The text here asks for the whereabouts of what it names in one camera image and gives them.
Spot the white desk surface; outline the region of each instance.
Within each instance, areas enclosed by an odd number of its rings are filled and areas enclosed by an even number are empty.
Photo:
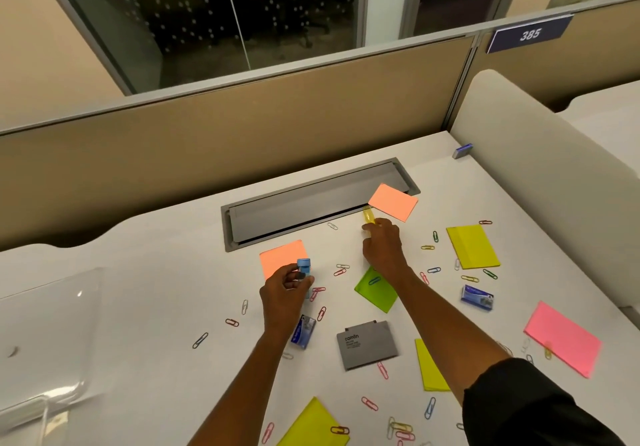
[[[461,409],[453,395],[422,390],[414,346],[419,336],[401,302],[386,315],[353,291],[367,268],[360,212],[334,220],[337,231],[319,224],[224,251],[222,205],[394,156],[421,190],[408,222],[399,223],[414,271],[442,267],[442,272],[429,274],[431,286],[515,356],[523,356],[522,330],[539,300],[599,337],[603,347],[591,379],[556,357],[546,360],[533,341],[527,352],[540,370],[626,444],[640,443],[640,331],[474,159],[451,158],[458,146],[450,134],[434,134],[140,215],[77,248],[36,245],[0,253],[0,296],[104,268],[89,389],[70,414],[68,443],[186,444],[262,332],[258,289],[264,278],[258,254],[302,239],[312,259],[314,286],[327,288],[313,303],[305,303],[303,312],[315,317],[321,307],[327,310],[308,349],[289,346],[294,359],[280,364],[262,428],[275,423],[268,445],[277,444],[314,395],[351,429],[349,446],[395,445],[396,439],[386,438],[389,416],[413,425],[416,446],[427,441],[434,446],[466,444],[456,428]],[[496,281],[481,270],[455,271],[456,256],[445,231],[484,219],[493,221],[485,230],[502,262],[494,269]],[[434,230],[440,236],[436,250],[421,250],[421,245],[433,243]],[[336,264],[351,268],[334,277]],[[460,302],[466,282],[460,279],[462,273],[479,277],[477,286],[495,294],[492,312]],[[249,309],[243,316],[244,299]],[[233,328],[225,324],[226,318],[241,324]],[[385,362],[388,380],[375,364],[345,372],[336,334],[385,319],[400,352]],[[204,332],[208,338],[192,349]],[[364,406],[363,396],[380,410]],[[431,396],[437,402],[427,421],[424,411]]]
[[[576,97],[558,115],[640,175],[640,81]]]

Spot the pink sticky note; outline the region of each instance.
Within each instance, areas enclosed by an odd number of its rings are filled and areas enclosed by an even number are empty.
[[[540,301],[524,332],[581,375],[589,378],[602,342]]]
[[[407,195],[385,183],[378,187],[369,200],[372,207],[384,211],[387,215],[395,216],[403,222],[409,218],[416,203],[418,199],[415,196]]]
[[[264,279],[269,279],[274,272],[286,264],[295,264],[298,259],[307,259],[307,251],[302,245],[302,240],[295,240],[290,244],[276,247],[260,254],[260,263]]]

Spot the pink paper clip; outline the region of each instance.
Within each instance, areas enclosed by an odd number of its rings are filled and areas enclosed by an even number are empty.
[[[406,433],[405,431],[396,431],[396,438],[406,439],[407,441],[415,441],[415,434]]]
[[[349,428],[345,426],[331,426],[330,431],[333,434],[349,434]]]
[[[382,377],[384,377],[385,380],[388,380],[389,379],[389,374],[388,374],[385,366],[382,365],[381,361],[378,362],[378,369],[380,370],[380,373],[382,374]]]
[[[363,397],[361,399],[362,403],[368,407],[369,409],[373,410],[373,411],[377,411],[378,410],[378,406],[375,405],[373,402],[371,402],[370,400],[368,400],[366,397]]]
[[[267,441],[271,437],[271,433],[273,432],[274,425],[270,422],[267,425],[267,429],[264,430],[264,434],[262,435],[262,444],[267,444]]]

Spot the green sticky note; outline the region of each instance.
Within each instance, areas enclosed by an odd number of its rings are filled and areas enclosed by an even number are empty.
[[[389,312],[398,297],[396,290],[373,267],[365,272],[355,291],[385,313]]]

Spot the number sign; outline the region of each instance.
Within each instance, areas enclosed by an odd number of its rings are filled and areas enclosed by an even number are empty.
[[[540,41],[555,40],[563,35],[564,30],[573,19],[573,14],[567,14],[542,21],[519,24],[508,28],[498,29],[493,34],[487,53],[495,53],[518,46],[533,45]]]

